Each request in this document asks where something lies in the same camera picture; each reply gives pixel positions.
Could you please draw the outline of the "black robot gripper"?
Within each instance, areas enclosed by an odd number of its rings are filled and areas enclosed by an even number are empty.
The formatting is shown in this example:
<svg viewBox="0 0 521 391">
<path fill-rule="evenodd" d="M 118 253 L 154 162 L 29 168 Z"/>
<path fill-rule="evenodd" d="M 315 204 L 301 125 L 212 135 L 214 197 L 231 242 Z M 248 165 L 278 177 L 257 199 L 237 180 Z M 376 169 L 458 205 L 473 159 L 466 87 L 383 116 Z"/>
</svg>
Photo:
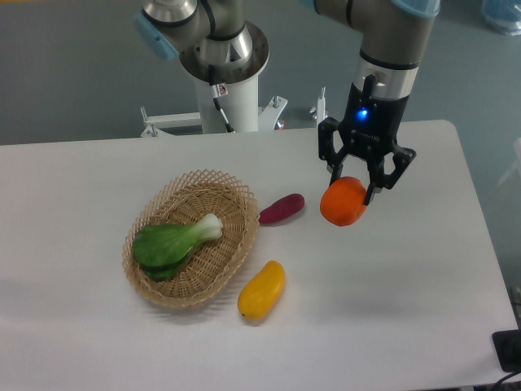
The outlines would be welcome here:
<svg viewBox="0 0 521 391">
<path fill-rule="evenodd" d="M 318 157 L 326 162 L 331 174 L 330 186 L 341 177 L 347 156 L 366 162 L 370 183 L 363 201 L 365 206 L 382 189 L 391 190 L 417 155 L 415 150 L 401 147 L 397 142 L 397 131 L 408 99 L 378 97 L 377 80 L 370 74 L 362 88 L 351 86 L 342 121 L 327 117 L 317 124 Z M 335 132 L 342 142 L 338 151 L 334 144 Z"/>
</svg>

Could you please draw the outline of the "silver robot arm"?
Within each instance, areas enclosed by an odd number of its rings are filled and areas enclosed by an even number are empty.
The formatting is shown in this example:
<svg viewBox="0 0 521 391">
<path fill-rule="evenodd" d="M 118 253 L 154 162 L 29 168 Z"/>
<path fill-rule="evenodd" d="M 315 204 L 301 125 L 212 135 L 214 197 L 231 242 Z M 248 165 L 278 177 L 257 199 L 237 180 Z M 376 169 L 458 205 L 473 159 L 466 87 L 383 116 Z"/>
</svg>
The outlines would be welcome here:
<svg viewBox="0 0 521 391">
<path fill-rule="evenodd" d="M 396 134 L 440 11 L 437 1 L 311 1 L 321 16 L 363 36 L 356 76 L 341 121 L 317 120 L 318 155 L 333 180 L 344 160 L 366 163 L 365 200 L 394 187 L 414 150 Z M 245 16 L 241 1 L 145 1 L 134 23 L 161 58 L 179 58 L 198 87 L 199 111 L 207 133 L 257 131 L 256 82 L 269 58 L 265 35 Z"/>
</svg>

